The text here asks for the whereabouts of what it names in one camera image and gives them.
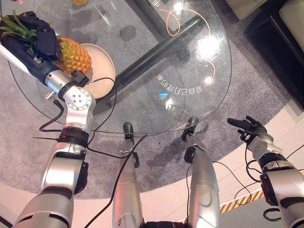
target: silver metal joint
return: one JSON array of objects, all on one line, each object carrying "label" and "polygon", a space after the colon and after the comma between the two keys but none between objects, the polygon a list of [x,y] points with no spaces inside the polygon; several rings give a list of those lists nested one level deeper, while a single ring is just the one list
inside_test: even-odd
[{"label": "silver metal joint", "polygon": [[55,99],[54,99],[55,94],[56,94],[55,91],[52,90],[52,91],[50,91],[50,92],[45,96],[45,99],[54,101],[54,100],[55,100]]},{"label": "silver metal joint", "polygon": [[62,71],[54,70],[46,77],[46,85],[58,93],[71,79]]}]

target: white floor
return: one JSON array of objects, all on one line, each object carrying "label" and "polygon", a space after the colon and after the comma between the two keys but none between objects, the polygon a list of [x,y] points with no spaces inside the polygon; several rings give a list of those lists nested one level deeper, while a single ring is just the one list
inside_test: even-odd
[{"label": "white floor", "polygon": [[[286,156],[304,144],[304,113],[298,109],[292,100],[266,127],[274,137],[276,146],[280,147]],[[253,181],[246,175],[244,151],[245,145],[243,144],[222,158],[220,162],[226,164],[237,178],[244,185],[247,185]],[[251,152],[248,151],[247,156],[248,160],[252,159]],[[298,169],[303,169],[304,147],[293,154],[289,161]],[[214,168],[220,189],[220,203],[225,203],[233,199],[235,193],[242,187],[225,167],[214,164]],[[250,186],[249,190],[254,191],[259,188],[260,186],[255,184]],[[0,196],[0,215],[13,223],[17,215],[35,194],[0,184]],[[108,201],[109,199],[75,200],[72,228],[84,227]],[[186,179],[159,189],[143,192],[141,193],[141,201],[145,221],[182,220],[185,218],[187,205]],[[90,227],[111,227],[111,214],[112,207],[108,208]]]}]

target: robotic hand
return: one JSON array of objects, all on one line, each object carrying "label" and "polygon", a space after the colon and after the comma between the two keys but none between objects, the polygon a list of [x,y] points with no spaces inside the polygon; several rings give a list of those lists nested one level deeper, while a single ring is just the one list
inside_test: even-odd
[{"label": "robotic hand", "polygon": [[262,169],[260,180],[266,202],[278,206],[285,228],[303,228],[303,175],[287,161],[282,150],[273,144],[273,137],[259,121],[250,116],[246,116],[246,119],[241,121],[228,118],[227,122],[243,129],[237,132]]},{"label": "robotic hand", "polygon": [[83,86],[88,78],[81,72],[68,77],[51,63],[58,47],[53,29],[34,12],[18,16],[37,31],[34,51],[15,37],[1,36],[0,53],[25,73],[34,76],[67,105],[66,123],[47,162],[42,178],[42,192],[33,198],[17,218],[15,228],[70,228],[73,218],[73,195],[86,186],[88,163],[86,147],[93,122],[94,97]]}]

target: glass table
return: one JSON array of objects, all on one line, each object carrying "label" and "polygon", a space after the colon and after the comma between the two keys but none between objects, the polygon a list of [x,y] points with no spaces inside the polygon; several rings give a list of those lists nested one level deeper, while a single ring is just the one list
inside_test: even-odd
[{"label": "glass table", "polygon": [[[221,104],[229,87],[231,56],[225,31],[208,0],[1,1],[2,15],[34,11],[59,35],[100,46],[111,57],[117,101],[101,132],[181,130],[191,116],[200,121]],[[50,91],[10,64],[28,101],[49,118],[58,108]],[[114,88],[96,100],[94,127],[109,115]]]}]

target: plate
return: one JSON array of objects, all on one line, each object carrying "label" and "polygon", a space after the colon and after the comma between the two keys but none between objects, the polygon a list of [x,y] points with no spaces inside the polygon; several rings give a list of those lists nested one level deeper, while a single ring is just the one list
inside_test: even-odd
[{"label": "plate", "polygon": [[115,67],[112,59],[106,51],[95,44],[81,44],[88,51],[92,60],[92,68],[86,74],[89,78],[88,83],[84,88],[89,91],[95,99],[107,95],[114,83],[110,79],[103,79],[93,82],[103,77],[109,77],[115,81]]}]

